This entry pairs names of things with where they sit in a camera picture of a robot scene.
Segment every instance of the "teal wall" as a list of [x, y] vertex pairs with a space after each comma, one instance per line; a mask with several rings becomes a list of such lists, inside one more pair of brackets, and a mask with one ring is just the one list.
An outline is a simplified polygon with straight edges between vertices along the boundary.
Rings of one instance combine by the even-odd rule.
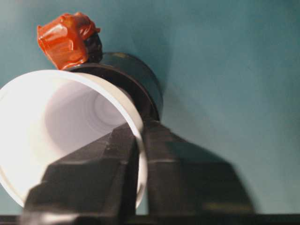
[[[292, 0], [2, 1], [0, 86], [53, 68], [36, 26], [82, 11], [102, 28], [105, 51], [154, 70], [162, 122], [231, 161], [258, 212], [300, 212], [299, 10]], [[18, 212], [0, 189], [0, 214]]]

